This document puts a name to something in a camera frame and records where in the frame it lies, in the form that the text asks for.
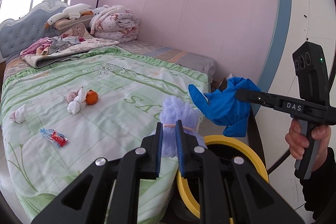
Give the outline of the person's right hand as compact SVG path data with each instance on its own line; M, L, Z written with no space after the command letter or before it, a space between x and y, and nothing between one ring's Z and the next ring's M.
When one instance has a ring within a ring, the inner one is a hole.
M327 147L331 137L331 127L321 125L316 127L312 133L314 140L319 140L319 149L312 168L312 171L319 169L327 158ZM289 132L285 135L285 140L289 145L290 154L296 159L301 160L305 149L309 147L308 139L301 134L301 125L298 120L293 119L289 128Z

